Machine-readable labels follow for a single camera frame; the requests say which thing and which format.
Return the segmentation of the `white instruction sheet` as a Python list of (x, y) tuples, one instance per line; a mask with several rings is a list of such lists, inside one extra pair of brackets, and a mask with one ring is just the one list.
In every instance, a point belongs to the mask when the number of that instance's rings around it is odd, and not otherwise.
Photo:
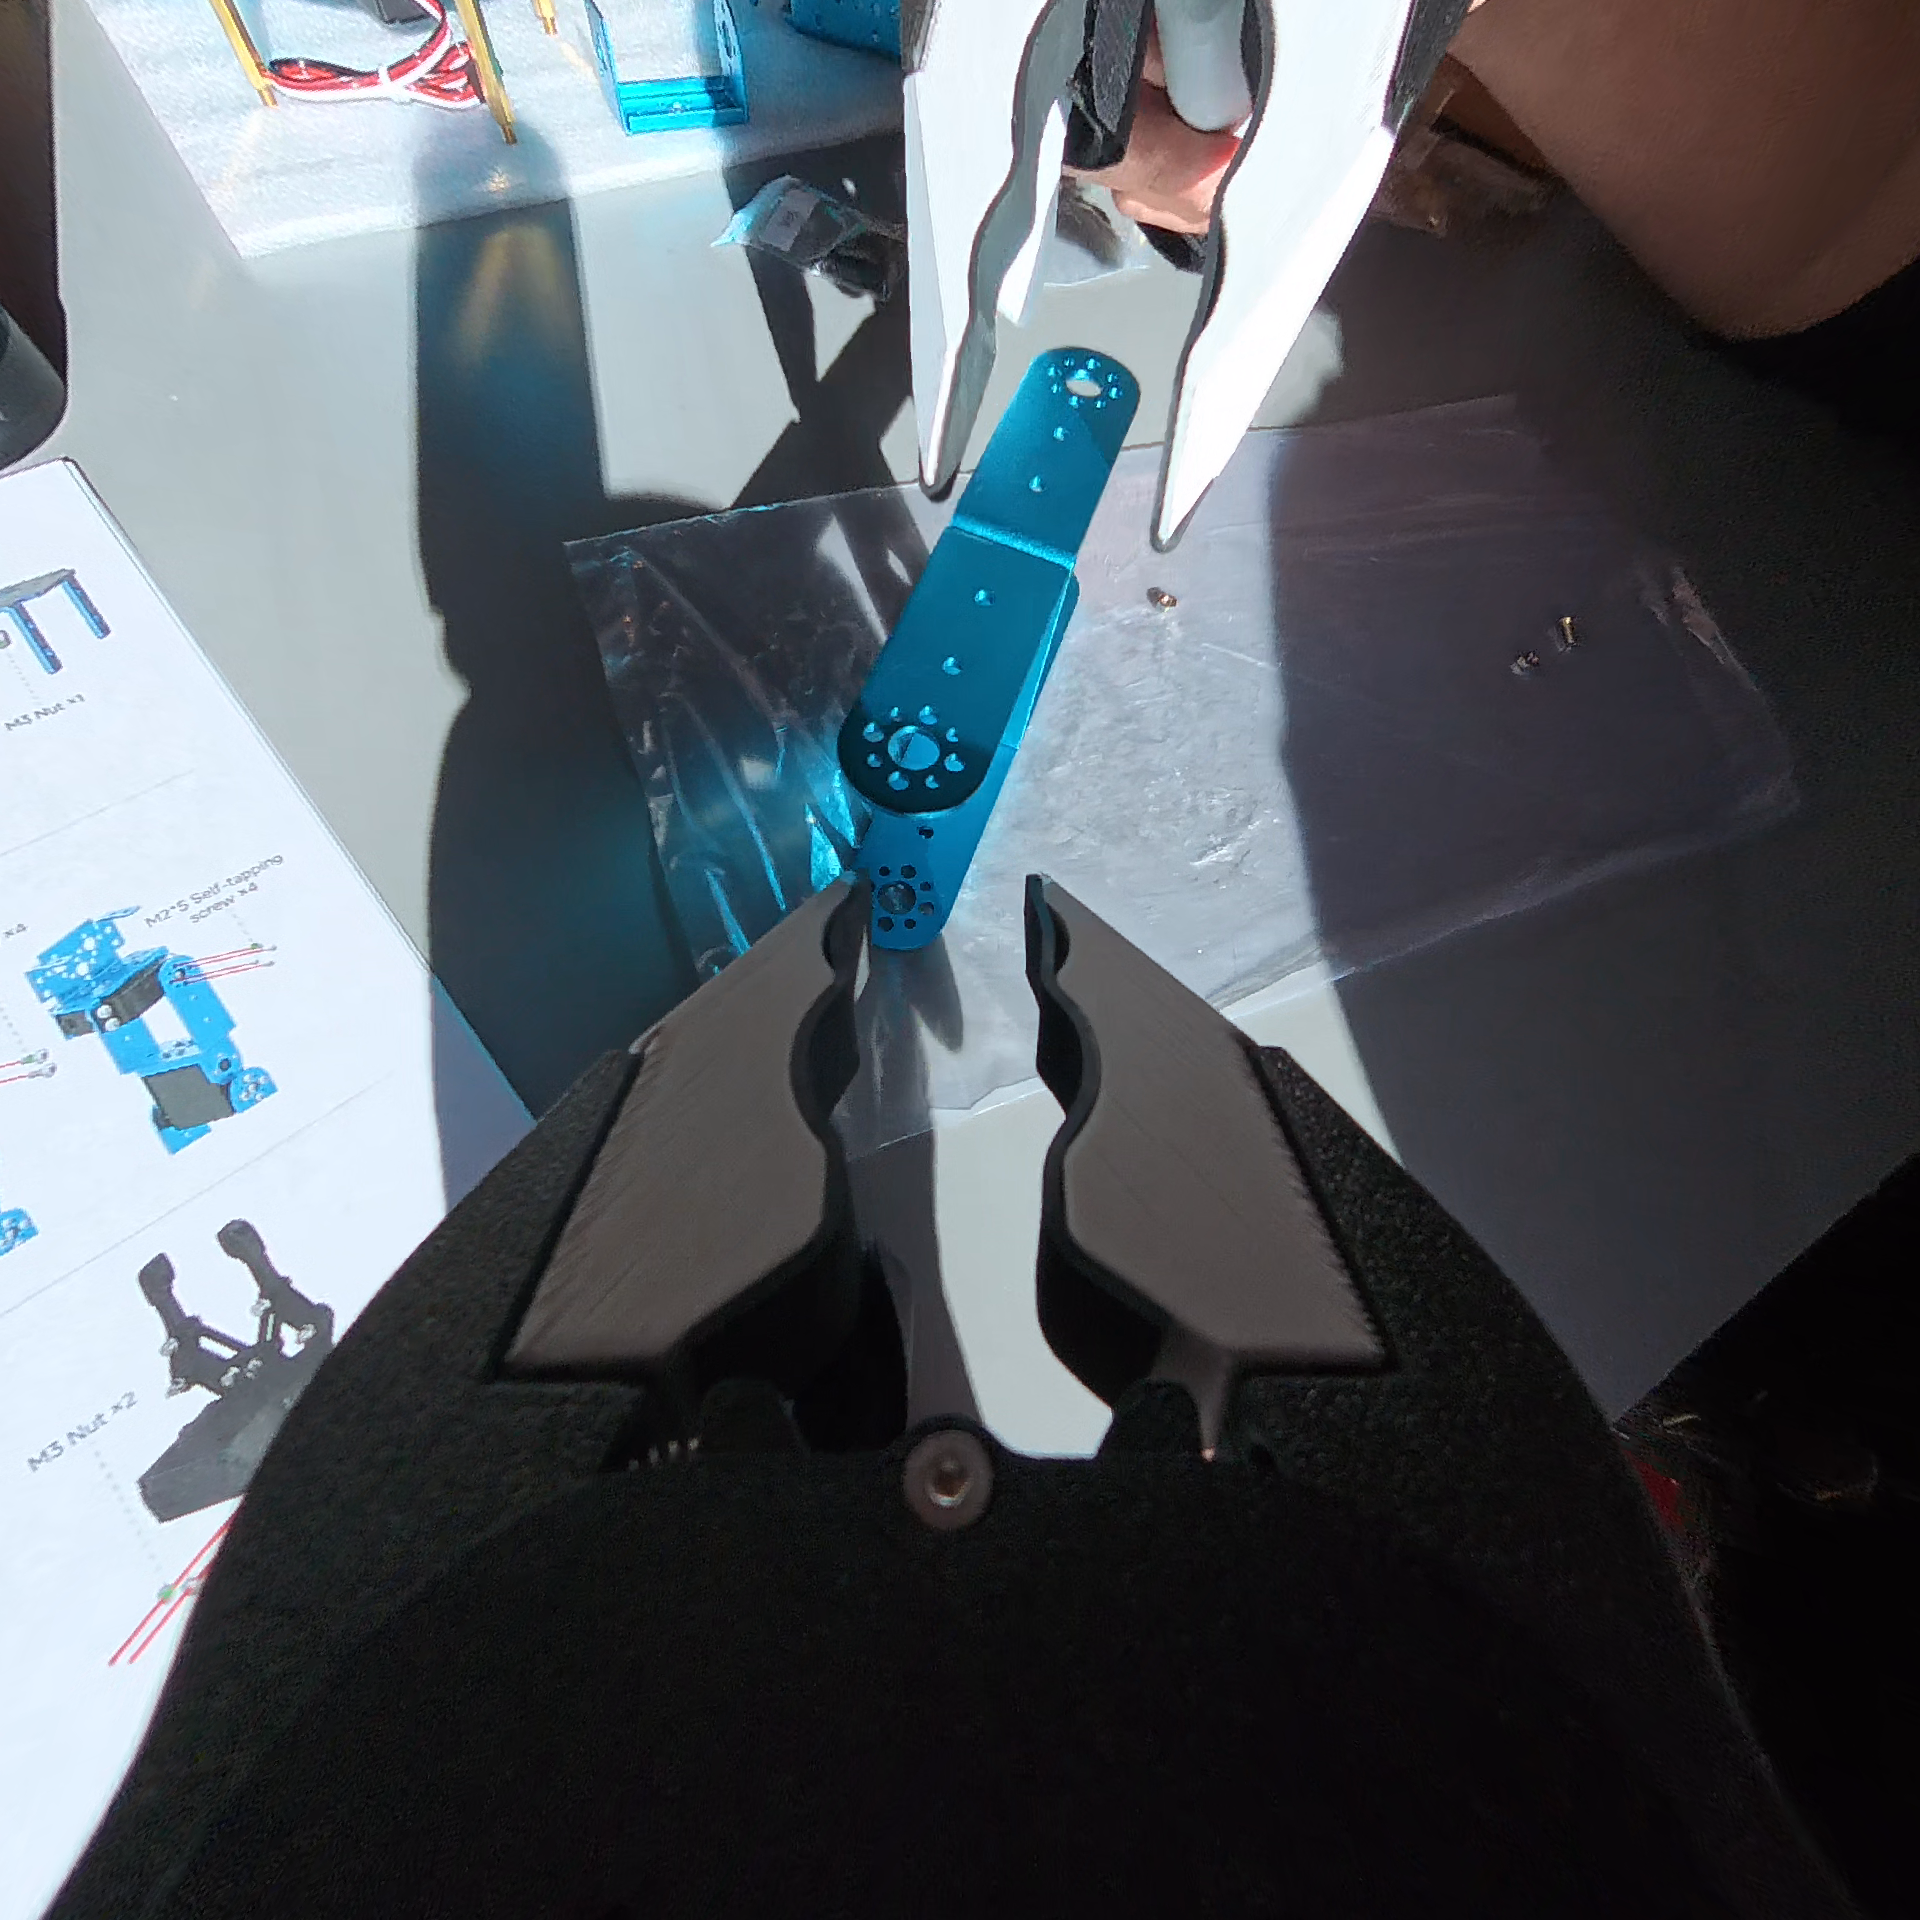
[(75, 467), (3, 546), (4, 1739), (95, 1755), (441, 1215), (431, 998)]

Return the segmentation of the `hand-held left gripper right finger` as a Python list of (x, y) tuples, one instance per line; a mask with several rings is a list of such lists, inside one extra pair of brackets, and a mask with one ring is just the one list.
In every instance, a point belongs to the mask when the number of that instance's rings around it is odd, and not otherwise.
[(1385, 1345), (1259, 1049), (1057, 881), (1025, 888), (1041, 1076), (1047, 1345), (1117, 1409), (1182, 1385), (1214, 1448), (1249, 1377), (1362, 1377)]

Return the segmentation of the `blue metal bracket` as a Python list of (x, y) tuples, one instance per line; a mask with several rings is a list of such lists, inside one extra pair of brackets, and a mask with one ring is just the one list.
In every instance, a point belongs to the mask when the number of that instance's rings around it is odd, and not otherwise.
[(1042, 352), (986, 447), (838, 731), (871, 808), (871, 939), (935, 943), (1076, 603), (1075, 558), (1134, 422), (1103, 352)]

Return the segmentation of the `person's right hand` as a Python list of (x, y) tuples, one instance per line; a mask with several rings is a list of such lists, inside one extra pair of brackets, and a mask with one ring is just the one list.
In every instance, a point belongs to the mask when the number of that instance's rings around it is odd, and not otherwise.
[(1161, 72), (1155, 59), (1147, 59), (1135, 89), (1126, 152), (1113, 167), (1090, 178), (1139, 227), (1206, 236), (1218, 187), (1239, 153), (1242, 135), (1190, 129), (1172, 110), (1159, 80)]

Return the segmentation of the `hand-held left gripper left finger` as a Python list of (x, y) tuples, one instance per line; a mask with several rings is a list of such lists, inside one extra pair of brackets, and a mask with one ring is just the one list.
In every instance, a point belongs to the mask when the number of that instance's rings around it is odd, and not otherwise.
[(833, 1108), (869, 898), (825, 888), (639, 1048), (511, 1377), (817, 1377), (847, 1343), (861, 1282)]

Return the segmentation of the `pile of small screw bags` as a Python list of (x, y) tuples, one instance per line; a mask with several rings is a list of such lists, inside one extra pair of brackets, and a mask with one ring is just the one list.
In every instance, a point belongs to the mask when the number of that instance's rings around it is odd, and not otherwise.
[(877, 304), (906, 283), (906, 230), (798, 177), (769, 180), (710, 244), (780, 259)]

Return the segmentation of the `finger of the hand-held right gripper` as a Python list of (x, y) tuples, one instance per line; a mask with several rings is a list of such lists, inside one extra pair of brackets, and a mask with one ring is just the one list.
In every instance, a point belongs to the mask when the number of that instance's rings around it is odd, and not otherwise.
[(1253, 123), (1217, 194), (1155, 510), (1170, 551), (1297, 346), (1397, 146), (1407, 3), (1255, 4)]
[(1084, 4), (902, 4), (909, 363), (931, 496), (963, 467), (1006, 276), (1059, 190), (1047, 123), (1084, 49)]

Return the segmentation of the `large clear plastic bag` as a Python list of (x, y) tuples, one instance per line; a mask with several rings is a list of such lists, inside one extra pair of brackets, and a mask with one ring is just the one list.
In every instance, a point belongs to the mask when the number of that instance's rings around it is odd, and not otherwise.
[[(873, 963), (837, 1115), (855, 1154), (1033, 1076), (1028, 873), (1226, 1007), (1796, 806), (1687, 574), (1514, 400), (1257, 431), (1165, 556), (1145, 545), (1157, 467), (1121, 456), (945, 937)], [(851, 854), (865, 815), (834, 736), (947, 518), (877, 487), (566, 551), (699, 974)], [(1532, 679), (1509, 672), (1525, 650)]]

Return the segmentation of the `small blue metal part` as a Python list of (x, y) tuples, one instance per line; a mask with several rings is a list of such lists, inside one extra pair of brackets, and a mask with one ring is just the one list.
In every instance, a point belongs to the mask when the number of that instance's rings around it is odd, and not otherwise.
[(594, 72), (621, 134), (637, 138), (690, 129), (738, 129), (750, 121), (750, 91), (731, 3), (706, 4), (710, 63), (695, 73), (667, 79), (621, 76), (607, 14), (594, 3), (586, 3), (583, 11), (591, 36)]

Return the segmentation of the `grey desk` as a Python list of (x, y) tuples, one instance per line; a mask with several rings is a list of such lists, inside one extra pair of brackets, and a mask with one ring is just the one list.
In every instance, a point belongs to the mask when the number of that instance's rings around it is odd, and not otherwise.
[[(75, 460), (531, 1114), (689, 987), (566, 540), (902, 483), (906, 324), (716, 178), (244, 262), (84, 4), (4, 54)], [(1565, 201), (1364, 227), (1259, 424), (1511, 395), (1762, 683), (1781, 828), (1249, 1025), (1620, 1409), (1915, 1150), (1915, 473), (1692, 343)]]

